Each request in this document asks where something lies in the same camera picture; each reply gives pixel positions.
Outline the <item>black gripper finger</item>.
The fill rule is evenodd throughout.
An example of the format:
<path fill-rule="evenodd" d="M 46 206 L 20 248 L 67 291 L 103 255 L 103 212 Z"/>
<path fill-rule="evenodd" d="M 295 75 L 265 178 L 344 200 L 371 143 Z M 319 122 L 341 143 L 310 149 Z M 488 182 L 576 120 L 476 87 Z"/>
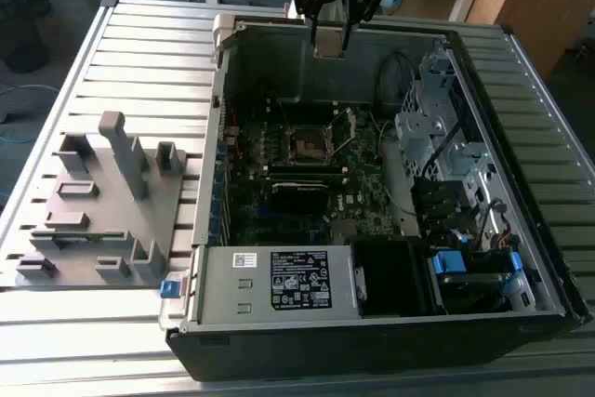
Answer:
<path fill-rule="evenodd" d="M 316 46 L 316 34 L 321 20 L 326 20 L 324 8 L 335 0 L 312 0 L 311 2 L 311 45 Z"/>
<path fill-rule="evenodd" d="M 377 10 L 377 0 L 343 0 L 344 23 L 342 26 L 342 50 L 348 48 L 351 32 L 361 21 L 370 21 Z"/>

